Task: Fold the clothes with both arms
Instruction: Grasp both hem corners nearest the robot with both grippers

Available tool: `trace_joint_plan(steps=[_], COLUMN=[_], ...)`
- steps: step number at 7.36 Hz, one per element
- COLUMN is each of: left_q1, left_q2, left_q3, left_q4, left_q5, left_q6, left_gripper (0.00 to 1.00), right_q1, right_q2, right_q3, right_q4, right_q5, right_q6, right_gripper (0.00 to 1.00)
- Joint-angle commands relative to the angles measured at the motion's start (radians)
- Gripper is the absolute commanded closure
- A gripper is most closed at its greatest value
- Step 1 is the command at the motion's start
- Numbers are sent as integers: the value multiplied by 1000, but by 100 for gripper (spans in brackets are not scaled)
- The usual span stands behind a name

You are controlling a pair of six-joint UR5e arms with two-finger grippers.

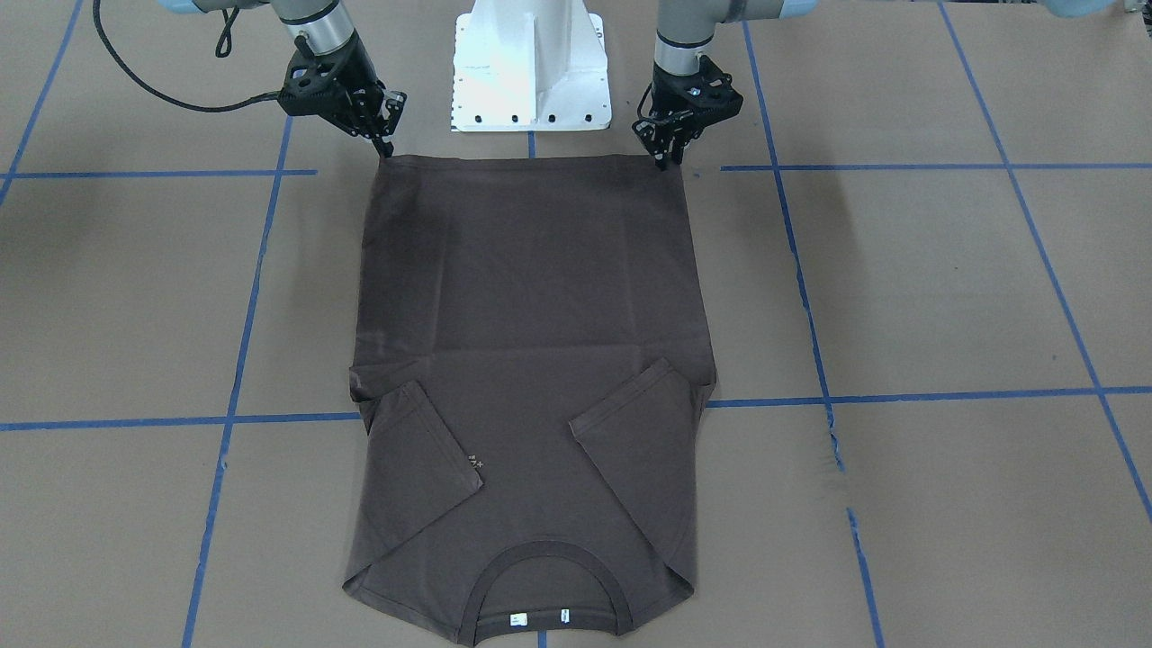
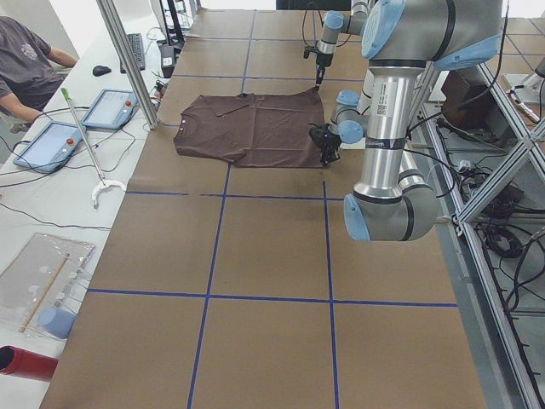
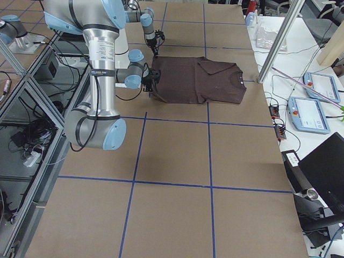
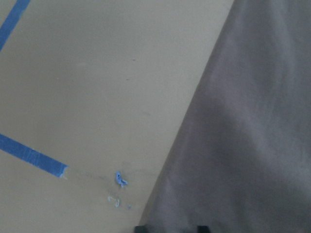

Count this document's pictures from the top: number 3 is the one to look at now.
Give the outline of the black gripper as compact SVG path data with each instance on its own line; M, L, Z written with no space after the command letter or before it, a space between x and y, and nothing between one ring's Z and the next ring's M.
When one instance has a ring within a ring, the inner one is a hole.
M145 34L146 45L153 51L154 57L159 56L158 48L164 43L165 35L163 31L155 30L150 34Z
M161 77L161 70L155 70L152 68L148 68L148 74L144 75L141 83L143 85L143 91L149 92L149 97L158 97L157 94L157 85L160 81Z

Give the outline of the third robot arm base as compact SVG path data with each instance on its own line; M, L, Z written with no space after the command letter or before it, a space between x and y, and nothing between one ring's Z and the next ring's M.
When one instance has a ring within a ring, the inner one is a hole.
M1 17L1 40L15 54L34 54L40 45L44 45L45 37L27 31L16 15Z

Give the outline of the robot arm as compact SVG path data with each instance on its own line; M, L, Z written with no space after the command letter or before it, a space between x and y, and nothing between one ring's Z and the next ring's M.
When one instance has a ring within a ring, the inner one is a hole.
M158 57L159 48L165 42L164 32L154 28L154 10L145 8L143 11L138 2L123 4L125 21L127 23L140 23L144 41L153 52L153 57Z
M161 76L144 61L138 49L128 53L128 66L116 68L116 40L127 23L139 22L154 55L164 34L154 28L154 11L137 1L46 1L47 26L55 31L82 35L89 54L89 91L66 116L64 130L72 150L85 147L118 149L126 135L126 122L116 109L116 84L152 91Z

